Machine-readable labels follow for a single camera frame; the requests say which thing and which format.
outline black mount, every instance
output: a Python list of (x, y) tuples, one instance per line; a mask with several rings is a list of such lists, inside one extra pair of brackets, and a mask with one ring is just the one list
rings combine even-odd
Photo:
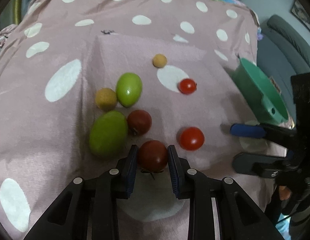
[(289, 149), (287, 157), (239, 153), (233, 160), (237, 173), (275, 179), (292, 195), (282, 208), (284, 215), (303, 211), (310, 205), (310, 73), (292, 76), (297, 124), (295, 130), (261, 123), (256, 126), (234, 124), (236, 136), (264, 138)]
[(178, 199), (190, 199), (188, 240), (215, 239), (212, 198), (218, 213), (220, 239), (283, 240), (262, 210), (232, 179), (221, 181), (191, 169), (179, 158), (174, 145), (168, 147), (173, 192)]
[[(218, 211), (220, 239), (283, 240), (266, 215), (231, 178), (210, 179), (191, 169), (168, 147), (168, 166), (173, 192), (190, 199), (188, 240), (214, 240), (212, 198)], [(92, 240), (119, 240), (116, 199), (128, 199), (134, 188), (138, 147), (115, 169), (94, 179), (75, 178), (54, 200), (24, 240), (86, 240), (92, 209)]]
[(138, 147), (115, 169), (94, 179), (75, 178), (48, 207), (24, 240), (87, 240), (89, 208), (93, 200), (92, 240), (119, 240), (116, 199), (133, 191)]

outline green plastic container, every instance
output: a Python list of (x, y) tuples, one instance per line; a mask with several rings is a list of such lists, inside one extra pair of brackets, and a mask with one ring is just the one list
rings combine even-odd
[(259, 122), (279, 125), (288, 121), (281, 95), (259, 67), (241, 58), (232, 79)]

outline cork ball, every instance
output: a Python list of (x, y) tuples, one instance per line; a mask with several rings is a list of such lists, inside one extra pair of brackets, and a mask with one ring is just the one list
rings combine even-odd
[(158, 68), (163, 68), (167, 64), (167, 58), (163, 54), (156, 54), (153, 58), (153, 65)]
[(96, 92), (95, 103), (100, 109), (111, 111), (117, 105), (116, 93), (110, 88), (102, 88)]

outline dark red tomato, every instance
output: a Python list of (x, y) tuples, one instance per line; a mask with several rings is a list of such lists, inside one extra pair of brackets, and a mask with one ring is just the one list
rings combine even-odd
[(178, 84), (178, 90), (186, 95), (194, 93), (196, 91), (197, 84), (193, 79), (185, 78)]
[(188, 151), (196, 151), (204, 144), (205, 137), (197, 127), (188, 127), (180, 135), (178, 143)]
[(144, 110), (134, 110), (128, 115), (127, 124), (133, 135), (143, 135), (150, 130), (152, 117)]
[(139, 148), (137, 163), (147, 171), (161, 171), (167, 165), (167, 161), (167, 149), (160, 141), (147, 141)]

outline green fruit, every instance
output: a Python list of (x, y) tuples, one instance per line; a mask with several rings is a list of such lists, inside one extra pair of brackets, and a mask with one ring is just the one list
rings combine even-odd
[(117, 99), (124, 107), (131, 107), (135, 104), (139, 100), (142, 90), (142, 80), (134, 73), (125, 73), (117, 81)]
[(110, 157), (118, 153), (125, 144), (128, 125), (125, 116), (110, 111), (99, 117), (89, 135), (91, 152), (99, 157)]

